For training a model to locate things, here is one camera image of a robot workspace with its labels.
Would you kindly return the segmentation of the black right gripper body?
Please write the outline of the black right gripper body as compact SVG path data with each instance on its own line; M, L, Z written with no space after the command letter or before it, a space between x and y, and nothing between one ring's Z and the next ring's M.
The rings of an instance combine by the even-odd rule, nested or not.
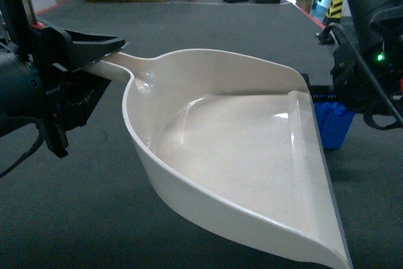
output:
M376 26L381 41L368 53L359 50L339 23L326 26L322 43L336 46L332 84L309 84L314 103L340 102L377 130L402 128L402 38L395 30Z

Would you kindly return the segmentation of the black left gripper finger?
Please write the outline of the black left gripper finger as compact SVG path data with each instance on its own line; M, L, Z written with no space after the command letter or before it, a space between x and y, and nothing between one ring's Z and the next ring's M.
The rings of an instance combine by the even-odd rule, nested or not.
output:
M123 38L90 35L77 31L66 30L69 35L66 60L64 67L69 71L77 71L83 67L94 64L104 57L121 51L127 42Z
M85 126L110 82L95 75L62 76L57 90L57 128L67 132Z

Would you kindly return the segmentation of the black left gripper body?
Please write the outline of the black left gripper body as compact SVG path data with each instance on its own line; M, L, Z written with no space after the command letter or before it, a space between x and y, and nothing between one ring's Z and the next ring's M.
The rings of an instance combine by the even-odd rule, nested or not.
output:
M57 157L68 155L66 132L82 125L79 68L74 65L74 34L57 26L26 22L18 55L28 69L28 99L18 119L35 123L41 139Z

